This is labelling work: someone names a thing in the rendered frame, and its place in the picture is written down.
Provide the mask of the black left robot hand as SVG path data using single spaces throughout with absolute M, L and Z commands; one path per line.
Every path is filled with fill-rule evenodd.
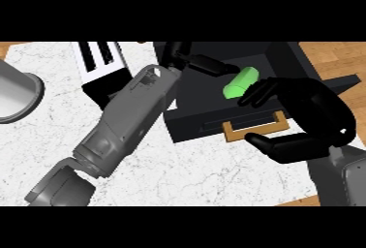
M 191 48 L 191 42 L 167 42 L 160 64 L 166 68 L 176 68 L 179 71 L 183 71 L 189 67 L 213 77 L 241 72 L 241 68 L 236 65 L 226 64 L 205 55 L 192 54 Z

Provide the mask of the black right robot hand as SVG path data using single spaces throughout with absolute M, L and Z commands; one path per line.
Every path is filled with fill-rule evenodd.
M 281 164 L 328 157 L 329 148 L 346 146 L 356 137 L 356 118 L 338 94 L 318 79 L 269 77 L 250 86 L 238 105 L 257 109 L 272 96 L 303 133 L 273 139 L 247 133 L 245 141 Z

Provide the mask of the black open drawer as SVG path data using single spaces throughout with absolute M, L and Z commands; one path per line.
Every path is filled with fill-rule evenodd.
M 259 78 L 319 78 L 298 42 L 192 42 L 192 55 L 205 55 L 241 69 L 254 67 Z M 236 106 L 223 97 L 235 74 L 213 77 L 186 68 L 177 85 L 176 109 L 167 120 L 191 117 Z

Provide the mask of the green cup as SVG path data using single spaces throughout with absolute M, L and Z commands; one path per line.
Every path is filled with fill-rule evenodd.
M 250 86 L 259 80 L 259 70 L 256 67 L 247 67 L 235 76 L 229 84 L 223 87 L 223 96 L 226 99 L 244 96 Z

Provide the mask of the black drawer front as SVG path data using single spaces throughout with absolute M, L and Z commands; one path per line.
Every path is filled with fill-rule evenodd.
M 238 98 L 226 99 L 223 86 L 232 78 L 232 75 L 211 77 L 195 72 L 182 77 L 176 96 L 177 109 L 167 110 L 163 114 L 174 142 L 222 133 L 223 122 L 230 122 L 235 130 L 272 123 L 273 112 L 278 110 L 291 118 L 276 97 L 260 108 L 253 108 L 251 105 L 239 107 Z

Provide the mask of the grey round pot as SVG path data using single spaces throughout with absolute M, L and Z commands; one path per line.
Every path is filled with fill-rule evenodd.
M 36 110 L 45 96 L 45 82 L 0 60 L 0 124 L 11 124 Z

